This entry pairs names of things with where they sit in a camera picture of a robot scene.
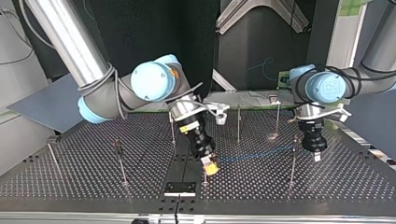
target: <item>black cable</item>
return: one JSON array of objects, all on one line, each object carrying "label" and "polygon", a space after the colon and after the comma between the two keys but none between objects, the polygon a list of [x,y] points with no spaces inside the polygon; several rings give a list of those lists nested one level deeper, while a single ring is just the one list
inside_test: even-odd
[{"label": "black cable", "polygon": [[[361,78],[361,72],[358,69],[356,69],[354,67],[351,67],[351,69],[356,73],[356,76],[358,78]],[[361,80],[358,80],[358,90],[357,90],[355,95],[359,95],[359,93],[361,93],[361,86],[362,86],[361,85]]]},{"label": "black cable", "polygon": [[378,71],[378,70],[375,70],[375,69],[373,69],[373,68],[369,68],[369,67],[366,66],[364,63],[361,63],[361,66],[362,66],[364,69],[366,69],[367,71],[372,72],[372,73],[378,73],[378,74],[383,74],[383,75],[385,75],[385,74],[390,74],[390,73],[396,73],[396,70],[394,70],[394,71],[389,71],[389,72]]},{"label": "black cable", "polygon": [[28,59],[30,56],[32,56],[33,52],[34,52],[33,49],[30,49],[29,54],[26,55],[24,58],[21,58],[21,59],[12,61],[12,62],[0,63],[0,65],[6,65],[6,64],[11,64],[11,63],[19,63],[19,62],[21,62],[21,61],[24,61],[24,60]]},{"label": "black cable", "polygon": [[[341,69],[333,67],[333,66],[326,66],[326,68],[334,68],[335,70],[338,69],[338,70],[342,71]],[[384,79],[388,79],[388,78],[391,78],[391,77],[396,77],[396,72],[392,73],[392,74],[389,74],[387,76],[382,76],[382,77],[353,77],[353,76],[350,76],[350,75],[348,75],[346,73],[342,73],[342,74],[338,74],[338,75],[340,75],[342,77],[349,77],[351,79],[359,80],[359,81],[379,81],[379,80],[384,80]]]}]

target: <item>vertical rod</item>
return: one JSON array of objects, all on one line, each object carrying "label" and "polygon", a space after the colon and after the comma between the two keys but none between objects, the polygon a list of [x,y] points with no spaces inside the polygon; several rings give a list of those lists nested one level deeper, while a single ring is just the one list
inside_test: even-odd
[{"label": "vertical rod", "polygon": [[26,2],[80,87],[105,76],[108,64],[71,0]]},{"label": "vertical rod", "polygon": [[241,123],[241,106],[238,105],[238,138],[237,138],[237,142],[239,143],[239,141],[241,140],[241,127],[240,127],[240,123]]},{"label": "vertical rod", "polygon": [[123,167],[123,163],[122,163],[122,158],[120,157],[120,168],[121,168],[121,171],[122,171],[122,178],[123,178],[123,185],[124,186],[127,186],[128,185],[128,180],[126,179],[126,174],[125,174],[125,170],[124,170],[124,167]]},{"label": "vertical rod", "polygon": [[277,101],[277,110],[276,110],[276,127],[275,127],[275,133],[277,134],[278,129],[279,129],[279,114],[280,114],[280,102]]}]

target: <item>metal breadboard table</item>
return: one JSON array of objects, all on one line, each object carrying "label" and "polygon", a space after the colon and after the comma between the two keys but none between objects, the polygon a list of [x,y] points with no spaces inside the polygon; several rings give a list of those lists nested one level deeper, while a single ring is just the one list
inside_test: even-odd
[{"label": "metal breadboard table", "polygon": [[[207,117],[217,146],[220,171],[204,181],[189,143],[177,133],[172,144],[166,113],[132,114],[100,125],[87,124],[22,161],[0,178],[2,212],[78,212],[173,216],[369,216],[396,217],[396,173],[340,130],[327,129],[329,148],[320,162],[301,149],[290,185],[292,137],[301,136],[281,111],[279,137],[275,111],[229,111],[225,126]],[[125,149],[129,187],[122,185],[114,139]],[[171,181],[195,182],[196,196],[163,196]]]}]

